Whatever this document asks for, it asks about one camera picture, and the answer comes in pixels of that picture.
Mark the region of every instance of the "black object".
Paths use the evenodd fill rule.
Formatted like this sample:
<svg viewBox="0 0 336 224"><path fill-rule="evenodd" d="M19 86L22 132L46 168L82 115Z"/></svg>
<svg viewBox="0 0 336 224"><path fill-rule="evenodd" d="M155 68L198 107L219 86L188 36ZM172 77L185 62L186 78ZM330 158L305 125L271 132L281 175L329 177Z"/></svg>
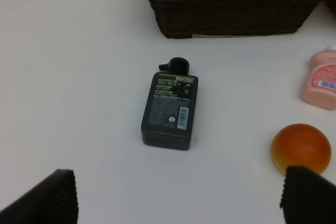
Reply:
<svg viewBox="0 0 336 224"><path fill-rule="evenodd" d="M78 202L72 170L56 170L0 212L1 224L76 224L77 220Z"/></svg>
<svg viewBox="0 0 336 224"><path fill-rule="evenodd" d="M147 145L187 150L193 128L198 78L189 76L189 62L173 58L154 75L141 124Z"/></svg>
<svg viewBox="0 0 336 224"><path fill-rule="evenodd" d="M280 207L286 224L335 224L336 186L303 166L289 166Z"/></svg>

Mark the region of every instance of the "barcode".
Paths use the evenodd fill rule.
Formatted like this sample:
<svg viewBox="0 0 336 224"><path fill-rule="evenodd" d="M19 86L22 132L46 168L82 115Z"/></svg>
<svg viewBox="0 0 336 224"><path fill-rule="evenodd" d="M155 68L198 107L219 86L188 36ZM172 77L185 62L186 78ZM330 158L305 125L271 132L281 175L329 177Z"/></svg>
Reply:
<svg viewBox="0 0 336 224"><path fill-rule="evenodd" d="M333 91L336 91L336 85L330 82L326 82L326 81L319 81L319 87L323 87L323 88L327 88L327 89L331 89Z"/></svg>
<svg viewBox="0 0 336 224"><path fill-rule="evenodd" d="M187 129L187 121L188 121L188 114L189 114L189 108L181 107L180 108L180 115L178 117L178 123L177 128L178 129Z"/></svg>

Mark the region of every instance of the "black bottle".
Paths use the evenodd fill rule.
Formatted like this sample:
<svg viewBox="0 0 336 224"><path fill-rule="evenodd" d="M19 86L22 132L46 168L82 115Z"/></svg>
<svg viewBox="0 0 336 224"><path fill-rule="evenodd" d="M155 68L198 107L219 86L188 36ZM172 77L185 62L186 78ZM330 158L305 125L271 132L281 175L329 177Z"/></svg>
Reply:
<svg viewBox="0 0 336 224"><path fill-rule="evenodd" d="M141 124L147 145L187 150L190 146L198 77L189 76L189 62L173 58L154 75Z"/></svg>

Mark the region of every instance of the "bottle label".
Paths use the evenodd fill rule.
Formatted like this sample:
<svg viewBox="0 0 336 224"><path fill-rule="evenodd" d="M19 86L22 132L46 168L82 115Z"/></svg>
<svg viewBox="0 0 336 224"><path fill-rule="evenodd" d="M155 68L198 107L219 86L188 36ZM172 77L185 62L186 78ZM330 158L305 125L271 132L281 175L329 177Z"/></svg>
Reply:
<svg viewBox="0 0 336 224"><path fill-rule="evenodd" d="M328 65L317 70L311 85L336 92L336 65Z"/></svg>
<svg viewBox="0 0 336 224"><path fill-rule="evenodd" d="M193 85L192 77L160 74L148 123L186 130Z"/></svg>

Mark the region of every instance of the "pink soap bottle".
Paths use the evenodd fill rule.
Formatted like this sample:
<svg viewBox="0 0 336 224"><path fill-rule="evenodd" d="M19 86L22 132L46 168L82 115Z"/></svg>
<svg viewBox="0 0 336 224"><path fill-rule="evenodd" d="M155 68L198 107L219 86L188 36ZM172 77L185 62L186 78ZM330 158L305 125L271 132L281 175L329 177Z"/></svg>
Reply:
<svg viewBox="0 0 336 224"><path fill-rule="evenodd" d="M313 55L311 72L304 85L302 98L317 107L336 109L336 46Z"/></svg>

